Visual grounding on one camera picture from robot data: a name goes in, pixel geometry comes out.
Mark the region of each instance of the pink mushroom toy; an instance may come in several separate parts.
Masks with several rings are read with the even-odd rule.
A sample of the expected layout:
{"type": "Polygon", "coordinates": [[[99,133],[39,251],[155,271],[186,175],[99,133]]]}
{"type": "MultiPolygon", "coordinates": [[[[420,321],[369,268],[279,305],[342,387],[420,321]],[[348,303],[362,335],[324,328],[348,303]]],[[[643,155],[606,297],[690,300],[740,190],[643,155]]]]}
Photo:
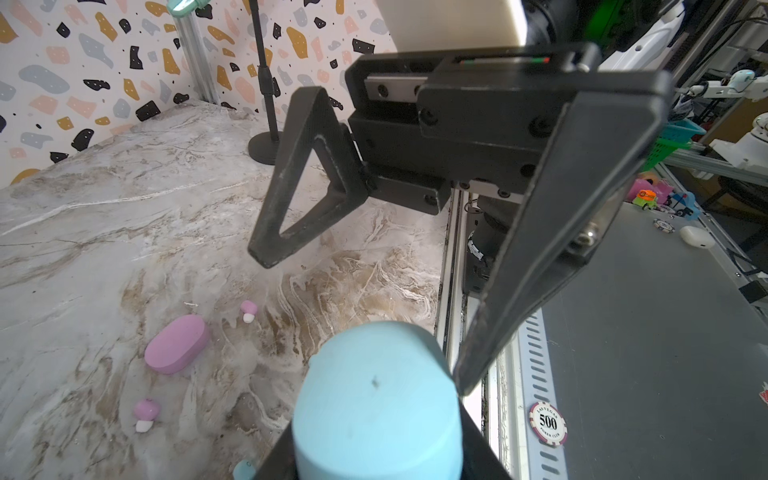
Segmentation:
{"type": "Polygon", "coordinates": [[[139,433],[148,432],[158,413],[160,413],[160,404],[153,399],[139,401],[134,407],[134,416],[138,419],[136,431],[139,433]]]}
{"type": "Polygon", "coordinates": [[[251,323],[256,318],[256,312],[259,311],[259,307],[250,300],[246,300],[240,304],[240,311],[243,312],[243,321],[251,323]]]}

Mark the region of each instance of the black stand base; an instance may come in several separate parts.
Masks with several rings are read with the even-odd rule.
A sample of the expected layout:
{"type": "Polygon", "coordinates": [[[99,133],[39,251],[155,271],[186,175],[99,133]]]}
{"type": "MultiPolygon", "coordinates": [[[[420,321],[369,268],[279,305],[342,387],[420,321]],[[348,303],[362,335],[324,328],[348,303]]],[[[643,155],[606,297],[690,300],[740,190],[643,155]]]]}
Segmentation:
{"type": "Polygon", "coordinates": [[[250,139],[248,142],[248,154],[260,164],[274,165],[277,158],[279,141],[272,141],[270,132],[265,131],[250,139]]]}

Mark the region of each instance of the marble table surface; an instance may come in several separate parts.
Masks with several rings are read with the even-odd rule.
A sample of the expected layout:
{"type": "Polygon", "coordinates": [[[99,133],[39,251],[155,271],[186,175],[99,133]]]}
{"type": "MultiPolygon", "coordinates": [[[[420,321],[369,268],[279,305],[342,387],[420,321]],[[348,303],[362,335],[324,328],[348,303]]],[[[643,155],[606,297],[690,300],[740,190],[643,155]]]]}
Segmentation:
{"type": "MultiPolygon", "coordinates": [[[[0,190],[0,477],[231,478],[266,456],[333,334],[433,330],[445,211],[371,199],[271,270],[247,254],[272,167],[244,150],[265,130],[188,101],[0,190]],[[149,369],[147,343],[188,313],[209,345],[177,374],[149,369]],[[147,397],[162,410],[139,434],[147,397]]],[[[289,221],[326,185],[310,159],[289,221]]]]}

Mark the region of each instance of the white mushroom stem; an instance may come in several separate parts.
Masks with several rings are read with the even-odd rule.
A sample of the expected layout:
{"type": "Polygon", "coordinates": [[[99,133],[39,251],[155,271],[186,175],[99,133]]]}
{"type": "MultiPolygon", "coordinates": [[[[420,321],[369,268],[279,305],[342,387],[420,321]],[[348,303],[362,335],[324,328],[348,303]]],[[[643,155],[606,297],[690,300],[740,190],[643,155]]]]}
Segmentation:
{"type": "Polygon", "coordinates": [[[149,432],[149,429],[152,428],[152,424],[154,424],[154,422],[151,420],[139,420],[136,422],[136,431],[139,433],[149,432]]]}

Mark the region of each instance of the metal rail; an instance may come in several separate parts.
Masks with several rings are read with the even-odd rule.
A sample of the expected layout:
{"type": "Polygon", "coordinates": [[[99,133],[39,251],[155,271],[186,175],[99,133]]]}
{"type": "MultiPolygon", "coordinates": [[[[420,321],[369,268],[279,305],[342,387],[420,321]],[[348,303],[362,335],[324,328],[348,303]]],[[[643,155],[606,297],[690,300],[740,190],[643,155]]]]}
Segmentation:
{"type": "Polygon", "coordinates": [[[190,67],[190,74],[195,83],[195,90],[200,98],[211,104],[219,104],[219,96],[216,93],[214,77],[210,72],[210,63],[205,55],[202,36],[197,29],[197,22],[193,15],[174,17],[176,30],[184,56],[190,67]]]}
{"type": "Polygon", "coordinates": [[[741,180],[751,184],[768,187],[768,175],[766,174],[736,168],[724,160],[705,157],[689,150],[674,151],[669,157],[665,158],[662,163],[668,167],[694,168],[711,174],[733,178],[734,180],[741,180]]]}
{"type": "MultiPolygon", "coordinates": [[[[469,198],[470,196],[461,190],[454,190],[452,195],[448,238],[445,243],[442,291],[435,329],[435,334],[451,367],[455,364],[462,337],[466,334],[479,305],[476,298],[467,296],[462,291],[468,236],[464,204],[469,198]]],[[[498,456],[512,478],[515,480],[543,478],[565,480],[568,478],[568,473],[564,466],[562,448],[553,450],[551,447],[541,445],[538,440],[533,441],[535,434],[528,426],[527,407],[536,401],[534,395],[541,393],[541,386],[537,388],[532,385],[535,380],[529,372],[528,375],[524,375],[523,365],[527,361],[527,356],[533,354],[527,353],[531,348],[522,349],[521,346],[528,347],[530,340],[526,334],[531,332],[525,330],[526,327],[536,327],[540,332],[544,332],[541,311],[539,310],[534,317],[523,322],[520,331],[525,333],[522,335],[516,333],[512,337],[498,359],[491,364],[483,381],[462,398],[462,403],[488,441],[491,450],[498,456]],[[536,322],[538,325],[531,326],[529,322],[536,322]],[[546,456],[541,455],[542,449],[545,450],[546,456]]],[[[545,340],[541,347],[541,352],[537,353],[542,357],[536,356],[535,360],[544,360],[548,366],[549,355],[545,340]]],[[[546,373],[545,388],[549,390],[548,399],[555,403],[554,387],[548,367],[546,373]]]]}
{"type": "MultiPolygon", "coordinates": [[[[746,2],[744,0],[727,0],[726,2],[723,3],[723,6],[720,8],[720,10],[715,15],[715,17],[706,26],[701,36],[690,47],[690,50],[686,54],[683,61],[672,72],[672,76],[675,84],[677,84],[677,82],[679,82],[683,78],[683,75],[685,74],[686,70],[688,70],[688,68],[694,64],[694,62],[700,57],[700,55],[704,53],[703,49],[706,46],[707,42],[712,38],[712,36],[715,33],[718,32],[718,30],[721,28],[721,25],[724,24],[729,17],[732,17],[733,15],[735,15],[737,13],[737,10],[742,9],[745,4],[746,2]]],[[[693,74],[686,80],[686,82],[683,83],[683,86],[690,87],[693,81],[697,80],[698,78],[699,77],[696,76],[696,72],[693,72],[693,74]]]]}

